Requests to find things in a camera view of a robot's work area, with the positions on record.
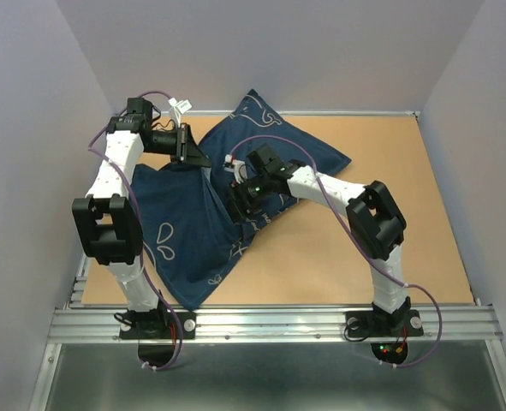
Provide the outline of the blue denim pillowcase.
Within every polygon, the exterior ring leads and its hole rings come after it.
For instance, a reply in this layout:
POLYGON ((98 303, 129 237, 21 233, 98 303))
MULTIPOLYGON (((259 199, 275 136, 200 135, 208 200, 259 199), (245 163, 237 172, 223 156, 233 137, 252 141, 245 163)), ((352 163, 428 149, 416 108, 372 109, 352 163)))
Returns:
POLYGON ((296 159, 336 176, 351 162, 336 148, 300 130, 277 114, 255 90, 200 141, 209 169, 167 164, 155 170, 139 164, 132 189, 138 201, 147 251, 159 277, 176 301, 197 309, 229 275, 253 238, 275 217, 296 204, 272 194, 260 211, 236 224, 227 213, 227 154, 243 159, 267 143, 285 162, 296 159))

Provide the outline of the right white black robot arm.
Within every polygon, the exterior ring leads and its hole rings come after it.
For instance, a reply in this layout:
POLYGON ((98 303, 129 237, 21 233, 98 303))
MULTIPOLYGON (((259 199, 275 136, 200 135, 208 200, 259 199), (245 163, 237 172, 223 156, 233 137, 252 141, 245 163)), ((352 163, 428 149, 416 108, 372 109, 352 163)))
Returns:
POLYGON ((283 161, 267 144, 247 155, 254 175, 248 177, 246 163, 232 153, 223 167, 234 175, 229 185, 229 215, 242 222, 260 212, 261 203, 272 194, 297 200, 310 200, 326 206, 371 266, 372 323, 377 331, 391 334, 403 324, 410 307, 407 285, 402 277, 402 243, 406 220, 389 189, 379 181, 368 185, 345 182, 316 170, 314 164, 283 161))

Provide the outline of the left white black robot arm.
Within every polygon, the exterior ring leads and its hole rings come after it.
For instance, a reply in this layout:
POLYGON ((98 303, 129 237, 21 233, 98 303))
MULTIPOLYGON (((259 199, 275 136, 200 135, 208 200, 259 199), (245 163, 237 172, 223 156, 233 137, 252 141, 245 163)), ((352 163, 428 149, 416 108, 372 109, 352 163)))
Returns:
POLYGON ((169 328, 169 316, 158 309, 159 296, 144 272, 143 230, 136 198, 130 187, 143 153, 166 155, 177 164, 200 168, 211 161, 194 142, 182 116, 191 103, 169 98, 170 131, 154 129, 153 103, 146 95, 129 98, 126 108, 101 130, 106 145, 101 164, 86 195, 72 203, 72 215, 85 255, 108 268, 118 282, 128 310, 142 313, 140 328, 160 337, 169 328))

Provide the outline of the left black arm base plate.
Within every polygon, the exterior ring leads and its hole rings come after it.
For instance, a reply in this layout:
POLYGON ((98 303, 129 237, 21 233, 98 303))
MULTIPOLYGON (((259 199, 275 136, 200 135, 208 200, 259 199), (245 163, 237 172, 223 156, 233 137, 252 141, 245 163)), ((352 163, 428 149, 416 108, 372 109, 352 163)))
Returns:
MULTIPOLYGON (((196 314, 179 312, 176 315, 182 324, 182 338, 194 339, 196 314)), ((126 311, 115 313, 113 317, 120 325, 119 337, 122 340, 163 340, 177 337, 176 322, 170 313, 164 314, 159 310, 148 313, 126 311)))

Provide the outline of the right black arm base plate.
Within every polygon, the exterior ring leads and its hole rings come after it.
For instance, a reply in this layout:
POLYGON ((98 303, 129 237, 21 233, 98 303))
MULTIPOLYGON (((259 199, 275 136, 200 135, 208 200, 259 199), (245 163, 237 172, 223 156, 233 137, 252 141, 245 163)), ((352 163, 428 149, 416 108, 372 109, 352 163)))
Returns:
POLYGON ((367 338, 422 337, 424 330, 417 310, 398 319, 385 312, 351 311, 346 314, 345 336, 353 341, 367 338))

